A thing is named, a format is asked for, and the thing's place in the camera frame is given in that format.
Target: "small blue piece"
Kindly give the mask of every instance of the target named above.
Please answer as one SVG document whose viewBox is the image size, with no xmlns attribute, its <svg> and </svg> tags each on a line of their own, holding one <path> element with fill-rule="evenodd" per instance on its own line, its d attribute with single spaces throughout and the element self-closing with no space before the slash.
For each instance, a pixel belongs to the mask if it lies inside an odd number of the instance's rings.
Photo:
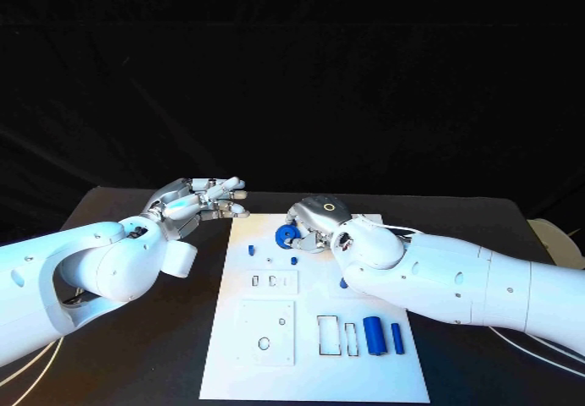
<svg viewBox="0 0 585 406">
<path fill-rule="evenodd" d="M 285 250 L 289 250 L 289 247 L 284 244 L 285 239 L 299 239 L 301 232 L 294 224 L 285 224 L 284 226 L 278 227 L 276 234 L 273 235 L 276 244 Z"/>
<path fill-rule="evenodd" d="M 402 347 L 402 336 L 399 335 L 399 323 L 392 323 L 392 337 L 396 354 L 403 354 L 405 348 Z"/>
<path fill-rule="evenodd" d="M 379 317 L 363 319 L 363 329 L 366 330 L 367 352 L 370 355 L 387 353 L 386 341 L 383 340 L 382 322 Z"/>
</svg>

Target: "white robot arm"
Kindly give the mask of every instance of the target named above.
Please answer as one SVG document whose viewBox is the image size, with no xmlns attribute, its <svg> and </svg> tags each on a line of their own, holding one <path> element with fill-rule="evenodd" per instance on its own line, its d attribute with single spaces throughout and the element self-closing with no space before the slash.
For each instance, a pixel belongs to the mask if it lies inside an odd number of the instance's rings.
<svg viewBox="0 0 585 406">
<path fill-rule="evenodd" d="M 158 271 L 186 277 L 197 249 L 177 241 L 199 221 L 246 217 L 237 178 L 181 178 L 138 216 L 99 222 L 0 248 L 0 366 L 137 299 Z M 83 290 L 60 301 L 53 274 Z"/>
<path fill-rule="evenodd" d="M 343 283 L 356 291 L 433 320 L 505 327 L 585 355 L 583 271 L 351 218 L 334 197 L 294 204 L 286 224 L 295 222 L 308 235 L 285 239 L 285 245 L 311 252 L 330 248 Z"/>
</svg>

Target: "white cable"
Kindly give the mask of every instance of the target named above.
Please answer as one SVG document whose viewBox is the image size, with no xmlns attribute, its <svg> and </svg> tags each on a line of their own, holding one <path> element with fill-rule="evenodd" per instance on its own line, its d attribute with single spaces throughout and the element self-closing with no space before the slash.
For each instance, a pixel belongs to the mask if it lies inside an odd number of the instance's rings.
<svg viewBox="0 0 585 406">
<path fill-rule="evenodd" d="M 575 375 L 582 376 L 585 378 L 585 374 L 582 374 L 579 371 L 572 370 L 570 368 L 566 368 L 563 365 L 557 364 L 556 362 L 552 362 L 549 359 L 543 358 L 540 355 L 536 355 L 531 353 L 527 349 L 523 349 L 513 341 L 510 341 L 495 330 L 492 327 L 490 327 L 491 331 L 503 338 L 517 349 L 524 351 L 527 354 L 530 354 L 534 358 L 540 359 L 541 361 L 547 362 L 549 364 L 557 366 L 560 369 L 567 370 L 572 372 Z"/>
<path fill-rule="evenodd" d="M 36 384 L 39 383 L 40 379 L 43 378 L 44 372 L 49 370 L 49 367 L 52 366 L 52 361 L 54 360 L 54 357 L 57 355 L 62 342 L 63 342 L 63 337 L 59 339 L 57 347 L 54 349 L 54 352 L 52 353 L 52 358 L 49 359 L 49 364 L 44 366 L 43 372 L 40 373 L 40 375 L 36 378 L 33 384 L 30 385 L 27 391 L 21 394 L 21 396 L 18 397 L 17 401 L 11 404 L 11 406 L 16 406 L 20 403 L 21 399 L 27 396 L 28 392 L 33 390 Z"/>
<path fill-rule="evenodd" d="M 358 214 L 357 217 L 361 217 L 366 220 L 366 222 L 369 222 L 370 224 L 373 224 L 377 227 L 389 228 L 389 229 L 394 229 L 394 230 L 412 231 L 416 234 L 423 234 L 422 231 L 415 230 L 413 228 L 399 227 L 399 226 L 386 226 L 384 224 L 380 224 L 379 222 L 373 222 L 363 214 Z"/>
<path fill-rule="evenodd" d="M 563 349 L 560 349 L 559 347 L 554 347 L 550 343 L 547 343 L 541 338 L 533 336 L 531 334 L 527 334 L 528 337 L 531 337 L 539 343 L 544 344 L 549 348 L 552 348 L 554 351 L 557 351 L 560 354 L 566 355 L 567 357 L 570 357 L 572 359 L 576 359 L 580 363 L 585 364 L 585 359 L 582 359 L 580 357 L 577 357 L 576 355 L 567 353 Z"/>
<path fill-rule="evenodd" d="M 28 361 L 28 363 L 0 382 L 0 387 L 3 387 L 24 372 L 24 370 L 30 367 L 30 365 L 40 359 L 40 357 L 49 351 L 49 348 L 54 343 L 56 341 L 53 341 L 46 345 L 43 351 L 36 355 L 36 357 Z"/>
</svg>

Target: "blue battery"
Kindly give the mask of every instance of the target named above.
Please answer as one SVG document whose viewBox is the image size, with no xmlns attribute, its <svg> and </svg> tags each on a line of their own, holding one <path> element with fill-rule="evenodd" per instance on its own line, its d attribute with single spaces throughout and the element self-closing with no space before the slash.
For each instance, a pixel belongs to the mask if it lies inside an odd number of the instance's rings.
<svg viewBox="0 0 585 406">
<path fill-rule="evenodd" d="M 396 354 L 403 354 L 405 348 L 402 347 L 402 336 L 399 335 L 399 323 L 392 323 L 392 337 Z"/>
<path fill-rule="evenodd" d="M 386 341 L 383 340 L 382 322 L 379 317 L 363 319 L 363 329 L 366 330 L 367 352 L 370 355 L 387 353 Z"/>
</svg>

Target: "black table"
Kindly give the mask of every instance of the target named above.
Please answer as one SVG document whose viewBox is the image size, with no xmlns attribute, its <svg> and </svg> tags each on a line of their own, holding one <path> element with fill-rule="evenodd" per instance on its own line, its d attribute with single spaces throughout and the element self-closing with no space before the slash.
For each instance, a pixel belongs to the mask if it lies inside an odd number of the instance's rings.
<svg viewBox="0 0 585 406">
<path fill-rule="evenodd" d="M 135 215 L 151 194 L 142 189 L 93 189 L 63 228 Z M 382 213 L 386 224 L 550 263 L 508 200 L 337 196 L 353 212 Z M 245 206 L 252 213 L 284 213 L 302 197 L 250 192 Z M 66 336 L 54 363 L 21 405 L 236 403 L 199 400 L 230 225 L 229 220 L 204 222 L 187 237 L 199 249 L 187 279 L 161 273 L 138 300 Z M 514 349 L 485 327 L 452 326 L 412 313 L 407 317 L 431 404 L 575 404 L 580 399 L 585 380 Z M 0 369 L 0 380 L 30 358 Z M 11 404 L 24 392 L 47 359 L 44 355 L 0 388 L 1 404 Z"/>
</svg>

